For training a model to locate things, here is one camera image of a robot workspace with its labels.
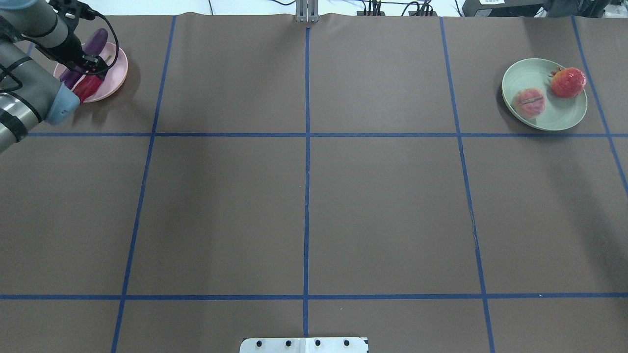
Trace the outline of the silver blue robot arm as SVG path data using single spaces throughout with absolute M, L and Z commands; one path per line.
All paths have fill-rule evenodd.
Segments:
M 100 53 L 112 27 L 82 43 L 75 35 L 81 19 L 105 16 L 79 0 L 3 0 L 1 2 L 0 149 L 22 141 L 42 122 L 56 125 L 103 84 L 114 67 Z M 67 73 L 54 77 L 16 46 L 28 41 Z

